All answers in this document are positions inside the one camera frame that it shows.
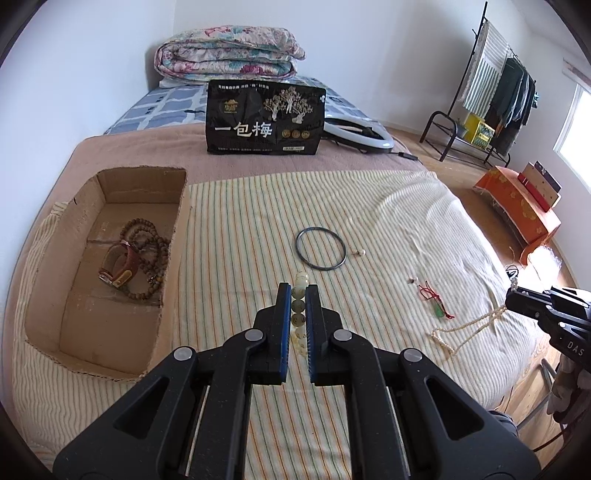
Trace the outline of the black snack bag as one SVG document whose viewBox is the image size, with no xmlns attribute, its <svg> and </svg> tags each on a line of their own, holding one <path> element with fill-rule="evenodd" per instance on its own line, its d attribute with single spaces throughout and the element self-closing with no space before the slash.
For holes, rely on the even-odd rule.
<svg viewBox="0 0 591 480">
<path fill-rule="evenodd" d="M 325 126 L 325 89 L 270 81 L 208 83 L 207 151 L 314 155 Z"/>
</svg>

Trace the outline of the striped hanging towel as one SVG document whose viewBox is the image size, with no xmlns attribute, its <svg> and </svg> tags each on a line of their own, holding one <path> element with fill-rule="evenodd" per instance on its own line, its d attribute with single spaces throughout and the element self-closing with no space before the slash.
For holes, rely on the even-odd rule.
<svg viewBox="0 0 591 480">
<path fill-rule="evenodd" d="M 510 45 L 486 20 L 478 35 L 475 52 L 468 65 L 458 100 L 470 113 L 483 118 L 500 82 Z"/>
</svg>

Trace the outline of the stacked books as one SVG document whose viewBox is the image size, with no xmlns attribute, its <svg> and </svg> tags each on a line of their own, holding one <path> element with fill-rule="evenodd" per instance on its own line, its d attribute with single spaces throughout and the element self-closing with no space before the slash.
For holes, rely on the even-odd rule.
<svg viewBox="0 0 591 480">
<path fill-rule="evenodd" d="M 554 208 L 561 199 L 562 186 L 539 161 L 528 163 L 518 174 L 518 180 L 544 212 Z"/>
</svg>

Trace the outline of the yellow green box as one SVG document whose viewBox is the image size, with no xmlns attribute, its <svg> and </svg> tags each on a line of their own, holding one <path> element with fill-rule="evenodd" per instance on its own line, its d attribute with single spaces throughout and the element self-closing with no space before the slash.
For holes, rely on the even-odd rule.
<svg viewBox="0 0 591 480">
<path fill-rule="evenodd" d="M 470 144 L 483 149 L 488 147 L 495 135 L 495 130 L 473 113 L 469 114 L 464 126 L 466 129 L 464 139 Z"/>
</svg>

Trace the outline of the blue checked bed sheet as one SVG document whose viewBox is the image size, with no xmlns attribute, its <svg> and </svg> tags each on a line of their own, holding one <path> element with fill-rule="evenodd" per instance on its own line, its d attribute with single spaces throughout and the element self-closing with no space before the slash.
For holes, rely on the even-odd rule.
<svg viewBox="0 0 591 480">
<path fill-rule="evenodd" d="M 287 79 L 287 83 L 324 88 L 325 112 L 330 115 L 342 114 L 370 120 L 362 110 L 318 79 L 297 75 Z M 207 84 L 158 87 L 140 98 L 104 134 L 204 123 L 206 103 Z"/>
</svg>

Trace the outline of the open cardboard box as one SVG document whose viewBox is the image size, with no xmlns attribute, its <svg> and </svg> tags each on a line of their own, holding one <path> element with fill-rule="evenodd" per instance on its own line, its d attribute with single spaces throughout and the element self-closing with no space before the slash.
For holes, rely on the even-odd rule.
<svg viewBox="0 0 591 480">
<path fill-rule="evenodd" d="M 184 169 L 162 166 L 106 169 L 84 183 L 33 270 L 29 345 L 74 373 L 131 380 L 147 371 L 185 186 Z"/>
</svg>

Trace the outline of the yellow striped towel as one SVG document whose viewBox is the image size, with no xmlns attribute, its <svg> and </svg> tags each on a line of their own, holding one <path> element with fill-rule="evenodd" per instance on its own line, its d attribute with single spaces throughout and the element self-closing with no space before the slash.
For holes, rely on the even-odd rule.
<svg viewBox="0 0 591 480">
<path fill-rule="evenodd" d="M 506 311 L 503 264 L 434 173 L 150 173 L 92 176 L 34 234 L 12 399 L 35 452 L 54 458 L 173 351 L 219 352 L 270 309 L 280 363 L 252 390 L 245 477 L 351 478 L 344 391 L 308 375 L 308 284 L 346 329 L 422 351 L 486 409 L 530 366 L 539 330 Z"/>
</svg>

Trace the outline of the folded floral quilt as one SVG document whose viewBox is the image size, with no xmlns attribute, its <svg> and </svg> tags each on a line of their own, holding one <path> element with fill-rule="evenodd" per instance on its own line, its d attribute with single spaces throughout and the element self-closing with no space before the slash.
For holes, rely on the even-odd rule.
<svg viewBox="0 0 591 480">
<path fill-rule="evenodd" d="M 181 32 L 158 46 L 153 67 L 187 84 L 214 79 L 280 81 L 297 73 L 305 50 L 285 28 L 223 25 Z"/>
</svg>

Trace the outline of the orange patterned box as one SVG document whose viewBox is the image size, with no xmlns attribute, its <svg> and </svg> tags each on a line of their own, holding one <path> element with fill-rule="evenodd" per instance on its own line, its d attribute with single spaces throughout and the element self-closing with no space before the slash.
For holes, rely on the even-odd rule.
<svg viewBox="0 0 591 480">
<path fill-rule="evenodd" d="M 509 218 L 524 247 L 519 254 L 522 264 L 537 248 L 546 246 L 561 226 L 556 213 L 544 211 L 536 198 L 519 180 L 519 173 L 506 167 L 488 170 L 474 185 L 480 194 L 487 194 Z"/>
</svg>

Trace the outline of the brown leather watch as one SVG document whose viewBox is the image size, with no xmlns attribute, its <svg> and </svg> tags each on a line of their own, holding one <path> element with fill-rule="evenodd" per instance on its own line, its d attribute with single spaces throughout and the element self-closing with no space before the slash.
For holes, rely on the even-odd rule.
<svg viewBox="0 0 591 480">
<path fill-rule="evenodd" d="M 98 270 L 98 278 L 105 284 L 121 289 L 139 269 L 139 255 L 126 240 L 109 247 Z"/>
</svg>

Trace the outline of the pink brown blanket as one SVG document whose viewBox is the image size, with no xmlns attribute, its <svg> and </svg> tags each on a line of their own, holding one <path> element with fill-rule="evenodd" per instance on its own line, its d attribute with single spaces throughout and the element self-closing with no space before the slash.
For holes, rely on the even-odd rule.
<svg viewBox="0 0 591 480">
<path fill-rule="evenodd" d="M 116 167 L 182 168 L 197 184 L 263 174 L 322 170 L 422 171 L 396 154 L 363 154 L 322 140 L 314 155 L 211 154 L 204 126 L 190 124 L 89 137 L 62 153 L 1 156 L 1 316 L 11 318 L 32 234 L 52 205 L 70 200 L 96 173 Z"/>
</svg>

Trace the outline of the dark hanging clothes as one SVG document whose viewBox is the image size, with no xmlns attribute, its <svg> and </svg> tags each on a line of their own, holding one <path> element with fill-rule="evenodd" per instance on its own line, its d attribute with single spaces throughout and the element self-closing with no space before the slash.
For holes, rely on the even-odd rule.
<svg viewBox="0 0 591 480">
<path fill-rule="evenodd" d="M 534 78 L 519 59 L 508 58 L 485 116 L 485 123 L 495 131 L 490 145 L 500 155 L 509 154 L 538 98 Z"/>
</svg>

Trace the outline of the black thin bangle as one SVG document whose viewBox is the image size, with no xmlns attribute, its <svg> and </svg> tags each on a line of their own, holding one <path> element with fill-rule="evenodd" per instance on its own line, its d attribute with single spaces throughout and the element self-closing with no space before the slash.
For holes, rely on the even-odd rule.
<svg viewBox="0 0 591 480">
<path fill-rule="evenodd" d="M 342 237 L 321 226 L 307 227 L 298 232 L 294 239 L 294 251 L 304 265 L 322 272 L 341 268 L 348 256 Z"/>
</svg>

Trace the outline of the black clothes rack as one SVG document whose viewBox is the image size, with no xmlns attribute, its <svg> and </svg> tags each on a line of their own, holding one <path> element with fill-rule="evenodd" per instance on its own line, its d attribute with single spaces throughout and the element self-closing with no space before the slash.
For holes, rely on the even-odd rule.
<svg viewBox="0 0 591 480">
<path fill-rule="evenodd" d="M 420 138 L 441 162 L 508 167 L 517 137 L 539 105 L 535 78 L 488 17 L 488 6 L 450 106 L 431 114 Z"/>
</svg>

